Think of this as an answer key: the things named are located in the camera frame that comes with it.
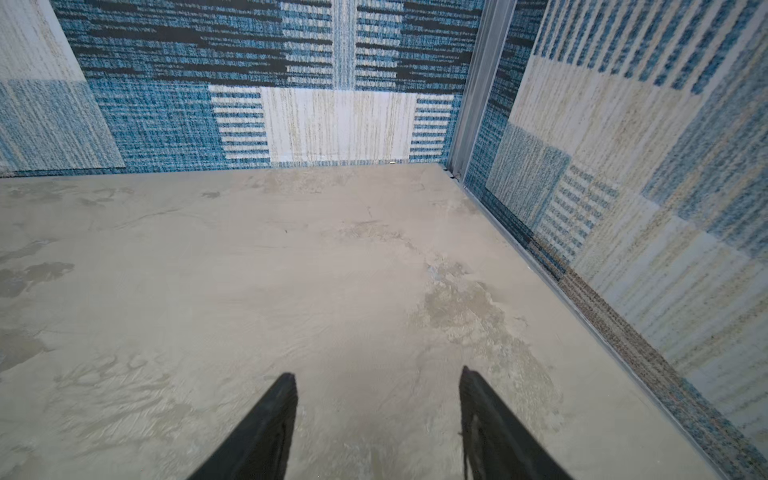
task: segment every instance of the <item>concrete floor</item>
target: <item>concrete floor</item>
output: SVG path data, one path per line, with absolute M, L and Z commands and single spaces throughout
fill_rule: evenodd
M 0 251 L 0 478 L 185 478 L 291 371 L 288 478 L 459 480 L 464 364 L 575 478 L 716 478 L 436 165 L 4 179 Z

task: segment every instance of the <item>white stripe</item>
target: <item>white stripe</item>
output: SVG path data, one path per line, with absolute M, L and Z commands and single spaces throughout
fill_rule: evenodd
M 372 55 L 375 57 L 389 57 L 389 58 L 398 58 L 400 56 L 400 52 L 397 50 L 383 50 L 381 48 L 357 47 L 355 48 L 355 53 L 359 53 L 361 55 Z
M 303 78 L 303 77 L 288 77 L 287 81 L 289 83 L 296 83 L 301 85 L 306 85 L 307 83 L 310 84 L 332 84 L 333 79 L 332 78 Z
M 255 117 L 217 117 L 216 123 L 218 124 L 252 124 L 263 123 L 263 118 Z
M 217 94 L 257 94 L 261 87 L 230 87 L 229 85 L 208 85 L 208 91 Z
M 374 45 L 387 45 L 389 47 L 400 46 L 400 40 L 395 38 L 376 38 L 359 35 L 359 40 L 364 41 L 365 43 L 373 43 Z
M 259 104 L 261 105 L 261 98 L 211 97 L 210 101 L 215 104 Z
M 269 147 L 267 145 L 224 145 L 224 151 L 243 150 L 269 150 Z
M 423 128 L 423 129 L 414 129 L 413 133 L 415 134 L 440 134 L 445 135 L 445 133 L 448 131 L 447 128 Z
M 394 68 L 397 66 L 396 61 L 384 61 L 384 60 L 376 60 L 373 58 L 362 58 L 356 61 L 357 65 L 368 65 L 371 67 L 389 67 Z
M 411 155 L 442 155 L 442 150 L 411 151 Z
M 330 40 L 330 33 L 319 33 L 317 31 L 304 31 L 304 30 L 283 30 L 283 36 L 292 36 L 294 38 L 311 38 L 313 40 Z
M 298 43 L 295 41 L 287 41 L 283 44 L 283 49 L 287 51 L 333 51 L 333 46 L 320 43 Z
M 440 148 L 442 149 L 442 146 L 445 144 L 445 142 L 440 144 L 411 144 L 411 148 Z
M 238 158 L 263 158 L 264 161 L 270 161 L 269 154 L 224 154 L 227 160 L 237 160 Z
M 432 125 L 435 127 L 446 127 L 448 125 L 447 120 L 417 120 L 414 124 L 415 127 L 420 127 L 422 125 Z
M 316 56 L 312 56 L 312 55 L 288 54 L 288 55 L 286 55 L 286 60 L 288 60 L 288 61 L 303 61 L 303 62 L 306 62 L 306 63 L 326 63 L 328 65 L 331 65 L 330 57 L 316 57 Z
M 397 85 L 394 81 L 379 81 L 379 80 L 357 80 L 355 85 L 360 87 L 379 87 L 379 88 L 395 88 Z
M 264 127 L 219 127 L 221 134 L 248 134 L 265 131 Z
M 419 100 L 453 100 L 452 94 L 420 94 L 418 96 Z
M 453 105 L 451 104 L 416 104 L 416 108 L 431 108 L 433 110 L 451 110 Z
M 382 10 L 396 10 L 402 12 L 402 3 L 384 2 L 383 0 L 359 0 L 361 7 L 380 8 Z
M 394 27 L 381 27 L 379 25 L 357 25 L 357 31 L 367 31 L 372 33 L 389 33 L 392 35 L 400 35 L 400 29 Z
M 249 108 L 249 107 L 214 107 L 215 114 L 262 114 L 263 108 Z
M 331 67 L 307 67 L 305 65 L 288 65 L 286 71 L 290 73 L 332 74 Z
M 360 75 L 361 77 L 397 78 L 396 71 L 358 70 L 357 74 Z
M 368 18 L 377 22 L 402 23 L 402 15 L 390 15 L 386 13 L 357 12 L 360 18 Z
M 269 165 L 270 159 L 264 159 L 264 162 L 247 162 L 244 164 L 230 164 L 230 168 L 263 168 L 264 165 Z
M 413 137 L 411 141 L 440 141 L 445 143 L 445 137 Z
M 330 15 L 330 7 L 315 7 L 312 5 L 297 5 L 295 3 L 280 3 L 280 10 L 287 10 L 288 12 L 304 12 L 314 13 L 318 15 Z
M 266 137 L 222 137 L 221 141 L 266 141 Z

